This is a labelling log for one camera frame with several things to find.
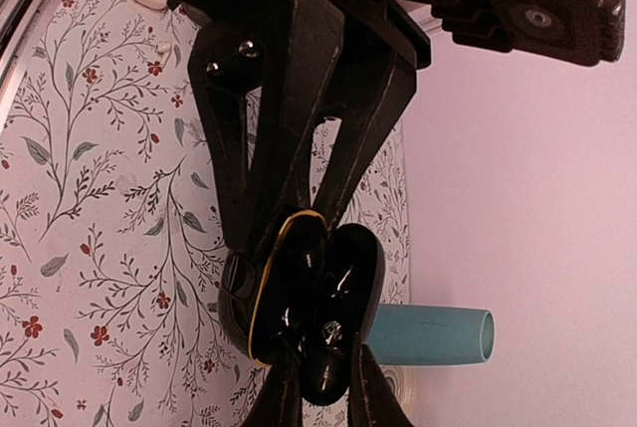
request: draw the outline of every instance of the robotic hand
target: robotic hand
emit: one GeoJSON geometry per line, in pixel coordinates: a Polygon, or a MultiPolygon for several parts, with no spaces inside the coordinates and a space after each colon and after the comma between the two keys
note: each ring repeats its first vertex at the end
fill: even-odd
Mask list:
{"type": "MultiPolygon", "coordinates": [[[[584,66],[623,47],[625,0],[411,1],[431,4],[459,44],[584,66]]],[[[382,247],[366,228],[338,225],[431,64],[429,39],[395,0],[168,0],[179,5],[208,21],[188,71],[230,249],[221,323],[273,366],[244,426],[299,427],[302,398],[329,405],[347,388],[350,426],[411,425],[364,344],[382,247]],[[256,88],[250,164],[245,96],[256,88]],[[340,130],[312,201],[313,134],[329,118],[340,130]]]]}

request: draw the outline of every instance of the teal tube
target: teal tube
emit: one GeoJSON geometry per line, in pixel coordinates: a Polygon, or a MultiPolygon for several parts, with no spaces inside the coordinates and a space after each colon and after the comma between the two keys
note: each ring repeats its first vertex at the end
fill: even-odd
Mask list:
{"type": "Polygon", "coordinates": [[[489,311],[403,305],[380,305],[367,339],[383,365],[487,362],[494,343],[489,311]]]}

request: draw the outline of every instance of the white wall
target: white wall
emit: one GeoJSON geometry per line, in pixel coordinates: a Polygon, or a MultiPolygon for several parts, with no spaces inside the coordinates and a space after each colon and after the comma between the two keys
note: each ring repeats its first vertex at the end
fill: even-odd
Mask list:
{"type": "Polygon", "coordinates": [[[637,426],[637,0],[616,65],[434,38],[404,120],[412,301],[489,308],[489,364],[419,370],[418,425],[637,426]]]}

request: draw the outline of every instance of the floral tablecloth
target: floral tablecloth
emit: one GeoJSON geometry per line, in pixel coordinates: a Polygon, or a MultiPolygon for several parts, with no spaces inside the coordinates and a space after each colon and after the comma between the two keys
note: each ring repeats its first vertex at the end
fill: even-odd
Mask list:
{"type": "MultiPolygon", "coordinates": [[[[216,314],[226,250],[186,74],[195,34],[179,12],[61,0],[35,50],[0,138],[3,427],[233,426],[258,393],[264,370],[216,314]]],[[[333,127],[318,135],[314,185],[333,127]]],[[[399,129],[347,220],[384,244],[383,300],[405,301],[399,129]]],[[[343,425],[344,405],[306,417],[343,425]]]]}

